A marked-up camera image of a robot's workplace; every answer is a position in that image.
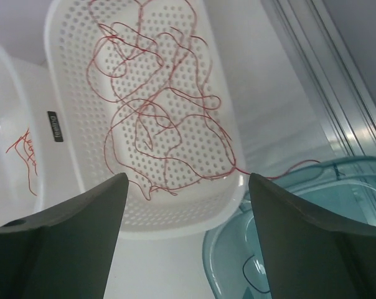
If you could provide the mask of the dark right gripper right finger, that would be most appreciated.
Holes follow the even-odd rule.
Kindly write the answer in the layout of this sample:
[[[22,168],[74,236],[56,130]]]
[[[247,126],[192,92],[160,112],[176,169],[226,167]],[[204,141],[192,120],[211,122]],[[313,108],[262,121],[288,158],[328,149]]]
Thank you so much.
[[[376,227],[252,173],[248,188],[273,298],[376,298]]]

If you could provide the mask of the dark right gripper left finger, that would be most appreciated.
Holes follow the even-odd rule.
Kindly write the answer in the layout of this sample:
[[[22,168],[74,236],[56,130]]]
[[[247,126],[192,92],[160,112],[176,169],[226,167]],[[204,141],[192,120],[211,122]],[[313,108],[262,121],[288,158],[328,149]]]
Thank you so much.
[[[0,298],[103,298],[128,195],[117,174],[0,227]]]

